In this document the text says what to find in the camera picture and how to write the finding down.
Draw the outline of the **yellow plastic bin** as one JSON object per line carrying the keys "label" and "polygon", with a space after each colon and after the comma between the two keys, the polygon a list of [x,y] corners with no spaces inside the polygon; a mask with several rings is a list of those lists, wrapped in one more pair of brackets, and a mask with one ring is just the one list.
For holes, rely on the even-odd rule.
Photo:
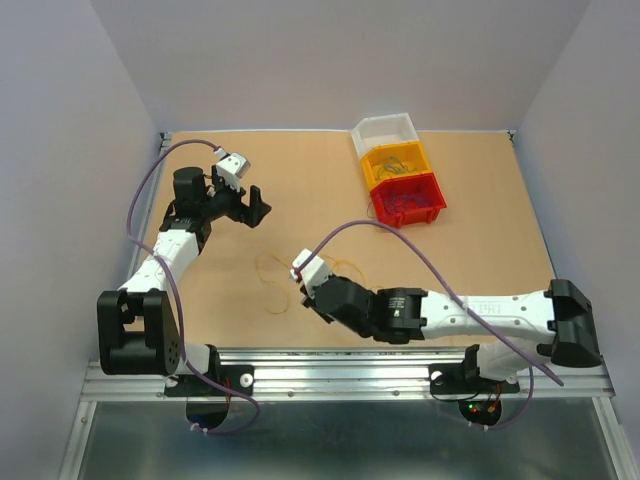
{"label": "yellow plastic bin", "polygon": [[369,191],[386,180],[433,172],[420,141],[376,146],[360,159],[360,165]]}

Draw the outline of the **white plastic bin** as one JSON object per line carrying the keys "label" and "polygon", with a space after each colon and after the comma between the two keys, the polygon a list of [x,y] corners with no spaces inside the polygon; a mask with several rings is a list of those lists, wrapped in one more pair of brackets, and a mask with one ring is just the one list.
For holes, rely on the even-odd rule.
{"label": "white plastic bin", "polygon": [[359,158],[378,146],[419,140],[408,113],[364,118],[351,130],[351,137]]}

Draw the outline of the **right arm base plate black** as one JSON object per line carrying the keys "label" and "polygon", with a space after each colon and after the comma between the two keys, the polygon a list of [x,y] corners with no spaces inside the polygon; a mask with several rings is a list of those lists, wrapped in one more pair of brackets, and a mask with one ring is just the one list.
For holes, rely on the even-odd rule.
{"label": "right arm base plate black", "polygon": [[436,396],[520,392],[519,383],[481,378],[478,369],[467,369],[462,363],[437,363],[429,367],[430,393]]}

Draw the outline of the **red plastic bin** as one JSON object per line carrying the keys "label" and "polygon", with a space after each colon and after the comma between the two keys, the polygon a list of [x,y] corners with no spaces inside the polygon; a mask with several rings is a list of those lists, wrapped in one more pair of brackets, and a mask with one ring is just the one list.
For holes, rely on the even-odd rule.
{"label": "red plastic bin", "polygon": [[431,223],[447,208],[433,173],[382,181],[370,197],[377,220],[400,229],[417,223]]}

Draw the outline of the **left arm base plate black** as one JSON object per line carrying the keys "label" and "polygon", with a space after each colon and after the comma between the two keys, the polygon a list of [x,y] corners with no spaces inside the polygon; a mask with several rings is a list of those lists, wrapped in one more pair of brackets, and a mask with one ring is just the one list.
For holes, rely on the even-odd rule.
{"label": "left arm base plate black", "polygon": [[[215,364],[204,376],[215,383],[236,392],[252,396],[254,367],[249,364]],[[225,392],[204,382],[192,372],[172,377],[174,384],[166,381],[164,395],[169,398],[221,397]]]}

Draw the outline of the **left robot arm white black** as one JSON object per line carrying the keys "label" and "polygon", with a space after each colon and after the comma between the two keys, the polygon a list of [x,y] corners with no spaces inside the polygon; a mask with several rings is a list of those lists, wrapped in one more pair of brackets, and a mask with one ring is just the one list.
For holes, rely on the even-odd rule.
{"label": "left robot arm white black", "polygon": [[188,375],[199,393],[210,394],[228,384],[219,354],[212,345],[185,341],[173,290],[202,253],[214,221],[226,217],[255,228],[271,207],[259,187],[244,189],[223,167],[178,169],[173,190],[147,258],[97,300],[100,364],[107,375]]}

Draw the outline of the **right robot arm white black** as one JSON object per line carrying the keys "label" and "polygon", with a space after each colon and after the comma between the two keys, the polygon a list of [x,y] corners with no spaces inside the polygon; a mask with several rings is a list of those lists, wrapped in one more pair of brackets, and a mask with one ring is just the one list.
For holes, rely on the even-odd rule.
{"label": "right robot arm white black", "polygon": [[571,281],[512,296],[450,296],[419,288],[369,290],[342,276],[305,290],[302,304],[325,322],[392,345],[491,335],[467,348],[459,378],[472,390],[530,366],[594,368],[602,363],[590,300]]}

